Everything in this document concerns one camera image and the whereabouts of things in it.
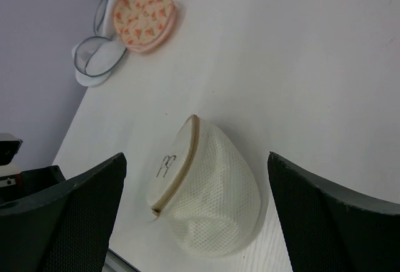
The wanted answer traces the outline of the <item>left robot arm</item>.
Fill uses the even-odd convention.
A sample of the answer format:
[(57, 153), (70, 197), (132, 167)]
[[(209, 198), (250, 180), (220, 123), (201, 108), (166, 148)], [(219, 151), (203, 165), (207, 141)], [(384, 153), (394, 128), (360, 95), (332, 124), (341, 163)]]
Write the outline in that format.
[(65, 181), (59, 166), (21, 171), (13, 159), (23, 141), (1, 133), (1, 205), (38, 193)]

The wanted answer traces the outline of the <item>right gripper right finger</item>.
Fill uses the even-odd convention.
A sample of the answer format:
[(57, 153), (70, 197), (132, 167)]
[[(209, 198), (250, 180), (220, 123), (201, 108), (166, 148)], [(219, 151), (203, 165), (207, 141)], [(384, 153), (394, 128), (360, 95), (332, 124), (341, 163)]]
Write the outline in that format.
[(276, 153), (269, 183), (293, 271), (399, 271), (399, 205), (310, 173)]

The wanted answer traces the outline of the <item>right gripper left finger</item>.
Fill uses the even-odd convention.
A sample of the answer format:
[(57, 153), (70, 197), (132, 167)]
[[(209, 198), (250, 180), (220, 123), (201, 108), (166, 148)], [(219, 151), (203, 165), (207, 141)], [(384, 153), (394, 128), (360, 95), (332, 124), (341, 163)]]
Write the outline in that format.
[(1, 200), (1, 271), (102, 271), (127, 161), (118, 153), (65, 179), (58, 166), (44, 184)]

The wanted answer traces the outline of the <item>white mesh laundry bag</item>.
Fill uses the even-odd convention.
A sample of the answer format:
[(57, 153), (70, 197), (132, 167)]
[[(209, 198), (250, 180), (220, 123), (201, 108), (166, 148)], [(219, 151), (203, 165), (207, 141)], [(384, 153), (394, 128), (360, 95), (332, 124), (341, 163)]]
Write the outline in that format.
[(151, 178), (147, 204), (185, 252), (215, 258), (245, 245), (259, 218), (261, 195), (230, 139), (193, 114)]

